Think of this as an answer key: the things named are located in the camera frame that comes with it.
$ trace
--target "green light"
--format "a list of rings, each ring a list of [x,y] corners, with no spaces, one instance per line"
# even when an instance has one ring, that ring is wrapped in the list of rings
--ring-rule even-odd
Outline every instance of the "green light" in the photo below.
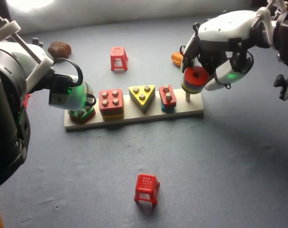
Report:
[[[236,76],[237,76],[236,74],[232,74],[232,73],[228,74],[228,78],[229,79],[234,79]]]

